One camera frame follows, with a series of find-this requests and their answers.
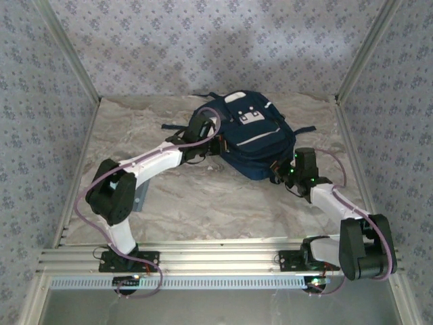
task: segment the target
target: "backpack pocket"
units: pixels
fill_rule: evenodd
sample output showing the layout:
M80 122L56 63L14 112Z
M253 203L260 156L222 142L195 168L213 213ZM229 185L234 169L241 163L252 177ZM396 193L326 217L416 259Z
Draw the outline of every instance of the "backpack pocket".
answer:
M230 153L262 159L283 152L291 141L281 127L268 120L256 121L227 130L223 135Z

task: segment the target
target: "reflective stripe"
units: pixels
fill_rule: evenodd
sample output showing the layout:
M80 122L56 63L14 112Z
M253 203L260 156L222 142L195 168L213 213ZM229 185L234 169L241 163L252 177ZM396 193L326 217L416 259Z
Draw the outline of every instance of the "reflective stripe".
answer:
M267 135L270 135L272 133L277 133L279 130L280 130L280 128L278 128L278 129L276 129L275 131L272 131L272 132L266 132L266 133L263 133L263 134L260 134L260 135L256 135L255 137L252 137L251 139L248 139L248 140L245 140L244 142L240 142L240 143L236 144L236 146L242 146L243 144L249 144L252 141L255 141L255 140L260 139L262 137L266 137Z
M238 91L237 93L232 93L231 95L228 95L226 98L224 98L224 102L231 103L245 96L246 96L245 93Z

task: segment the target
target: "metal frame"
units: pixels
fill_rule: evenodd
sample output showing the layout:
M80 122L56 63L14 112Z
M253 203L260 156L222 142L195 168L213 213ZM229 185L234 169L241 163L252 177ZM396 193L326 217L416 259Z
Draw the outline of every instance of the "metal frame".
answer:
M66 35L62 24L58 20L53 8L49 4L48 0L33 0L36 8L44 19L45 23L51 34L53 35L56 43L59 45L63 52L65 58L69 61L72 71L77 76L81 85L83 86L87 96L94 103L99 101L99 96L97 94L95 86L87 74L86 69L78 57L74 47L72 46L68 36Z
M362 199L365 203L365 207L372 213L378 213L378 210L373 203L373 196L371 195L371 191L367 185L367 179L363 172L364 168L362 167L361 159L356 149L355 140L353 139L352 133L349 131L350 125L346 116L346 112L344 111L344 108L341 104L337 105L336 113L344 145L346 146L350 164L355 173L355 178L357 180ZM403 325L423 324L414 294L411 290L407 275L405 273L404 264L402 266L404 261L401 261L399 256L397 256L397 259L399 260L398 273L393 274L390 277L389 282L398 312L400 313L401 321Z
M50 284L51 276L46 274L34 276L21 310L19 325L39 324Z
M361 71L369 61L374 49L402 2L403 0L385 0L338 90L338 101L341 104L346 101L350 91L355 86Z
M93 126L95 125L95 120L97 113L99 111L99 105L101 103L96 103L95 109L93 110L93 114L89 123L89 128L87 129L86 137L84 139L83 147L81 148L81 154L78 159L78 164L75 169L74 178L72 179L72 184L70 186L68 196L66 197L66 202L62 210L62 214L60 215L59 226L55 232L52 248L57 248L60 245L60 240L64 235L64 232L68 229L70 217L72 215L72 208L74 205L75 197L78 193L78 189L80 187L81 174L83 173L85 157L87 154L87 148L89 147L90 137L93 131Z
M301 239L287 238L197 240L146 243L139 248L142 251L159 251L160 267L164 274L170 276L318 276L321 272L280 272L278 261L275 261L278 251L299 250L301 243ZM97 247L62 246L45 250L37 266L37 274L100 276L99 260L92 255ZM98 257L101 252L96 250L95 255Z

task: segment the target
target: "backpack strap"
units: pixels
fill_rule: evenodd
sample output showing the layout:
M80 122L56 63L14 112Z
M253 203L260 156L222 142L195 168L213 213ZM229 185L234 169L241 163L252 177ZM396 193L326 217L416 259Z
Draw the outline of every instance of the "backpack strap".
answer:
M312 132L312 131L316 131L316 127L314 125L310 126L310 127L301 127L300 129L297 129L296 131L293 132L294 135L298 135L301 133L306 133L306 132Z
M193 96L200 96L200 97L212 97L215 100L217 100L218 98L222 98L223 97L223 96L220 96L220 95L218 95L218 94L216 94L216 93L214 93L212 91L210 93L208 93L207 95L202 95L202 94L199 94L199 93L193 93L192 95Z
M177 124L163 124L161 125L161 129L163 130L183 130L187 127L185 125L177 125Z

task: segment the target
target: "cable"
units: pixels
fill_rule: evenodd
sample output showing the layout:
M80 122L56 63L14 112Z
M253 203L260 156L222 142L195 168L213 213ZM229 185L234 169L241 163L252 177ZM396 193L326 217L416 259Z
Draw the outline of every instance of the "cable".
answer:
M338 157L337 157L333 152L330 152L330 151L328 151L328 150L318 149L318 148L314 148L314 150L319 151L319 152L322 152L322 153L324 153L324 154L329 154L329 155L330 155L332 158L334 158L335 161L340 165L341 172L343 173L343 185L342 185L342 187L345 188L346 185L347 185L347 174L346 174L346 169L344 168L344 165L343 165L343 163L341 162L341 160L338 159Z
M279 254L276 254L276 255L273 257L273 262L274 262L275 264L278 264L278 265L279 265L279 261L277 261L277 258L279 259Z
M76 196L76 199L74 201L74 212L76 213L76 215L81 220L83 220L87 225L90 225L92 228L94 228L98 232L100 232L100 234L105 238L105 240L107 241L107 243L110 245L110 248L117 255L119 255L119 256L121 256L121 257L123 257L125 259L129 259L131 261L136 261L136 262L140 262L140 263L144 263L144 264L150 265L150 266L154 267L158 271L158 273L160 274L160 281L159 281L157 287L153 291L151 291L149 293L142 294L142 295L124 296L124 295L120 294L120 290L119 290L120 287L118 286L117 293L119 294L120 297L128 297L129 299L140 299L140 298L147 298L147 297L153 296L154 294L158 293L159 290L161 289L161 286L162 286L162 283L163 283L163 279L164 279L164 274L162 273L162 270L160 269L160 267L157 266L155 263L153 263L151 261L148 261L146 259L139 259L139 258L136 258L136 257L132 257L132 256L129 256L129 255L126 255L126 254L120 252L117 249L117 247L114 246L114 244L113 244L111 238L109 237L109 235L107 235L106 232L101 227L99 227L96 223L88 220L84 215L81 214L81 212L78 209L78 204L79 204L80 200L86 196L87 192L90 191L92 188L94 188L99 182L101 182L102 180L104 180L108 176L110 176L110 175L112 175L112 174L114 174L114 173L116 173L116 172L118 172L118 171L120 171L122 169L131 167L131 166L133 166L134 164L137 164L137 163L141 163L141 162L149 159L150 157L153 157L154 155L160 154L162 152L166 152L166 151L174 150L174 149L179 149L179 148L190 148L190 147L194 147L194 146L201 146L202 144L205 144L206 142L210 141L214 136L217 135L217 133L219 132L219 129L221 128L221 118L220 118L220 116L219 116L219 114L218 114L218 112L216 110L214 110L213 108L209 108L209 107L203 107L201 110L199 110L197 112L197 114L199 114L199 113L201 113L203 111L210 111L216 117L215 130L214 130L214 133L212 135L208 136L206 139L200 140L200 141L195 142L193 144L179 144L179 145L168 146L168 147L165 147L165 148L160 148L159 150L156 150L156 151L150 152L148 154L145 154L145 155L137 158L136 160L134 160L132 162L128 162L128 163L126 163L124 165L120 165L120 166L112 169L111 171L108 171L107 173L104 173L103 175L101 175L97 179L95 179L89 186L87 186L82 192L78 193L78 195Z
M329 263L327 263L327 262L325 262L325 270L323 270L322 277L324 277L324 275L325 275L325 273L326 273L326 269L327 269L328 267L332 270L331 278L334 279L334 268L332 267L331 264L329 264ZM310 286L311 288L315 288L315 289L317 289L317 290L320 291L320 293L317 293L317 294L315 294L315 295L326 296L326 295L332 295L332 294L334 294L334 293L340 291L341 288L344 286L345 283L346 283L346 277L344 276L344 277L343 277L343 281L340 283L340 285L338 285L337 288L335 288L335 289L333 289L333 290L331 290L331 291L329 291L329 292L323 292L322 289L320 289L319 287L317 287L317 286L315 286L315 285L312 285L312 284L309 284L308 286Z
M366 215L365 213L363 213L362 211L358 210L356 208L356 206L347 203L345 200L343 200L341 197L338 196L338 192L335 191L336 188L345 188L347 185L347 174L346 174L346 169L344 169L344 166L341 162L340 159L338 159L338 157L330 151L324 150L324 149L318 149L315 148L316 151L319 152L323 152L325 154L329 154L332 158L334 158L336 160L336 162L340 165L340 168L343 172L343 185L339 186L339 185L335 185L331 192L332 195L334 196L334 198L336 198L336 200L343 204L347 209L350 209L351 211L355 212L357 215L359 215L360 217L364 218L367 223L374 229L374 231L378 234L380 241L382 242L382 244L384 245L385 248L385 252L386 252L386 258L388 260L388 268L386 270L386 273L383 276L377 277L377 278L372 278L373 280L379 280L379 281L385 281L387 279L389 279L391 272L392 272L392 255L391 255L391 248L388 245L388 242L385 239L385 236L383 235L383 233L380 231L379 227L370 219L370 217L368 215Z
M93 250L93 252L92 252L93 258L95 258L95 259L99 259L100 261L102 261L102 259L101 259L100 257L96 257L96 256L95 256L95 252L96 252L96 250L97 250L98 248L109 249L109 247L108 247L108 246L98 246L98 247L96 247L96 248Z

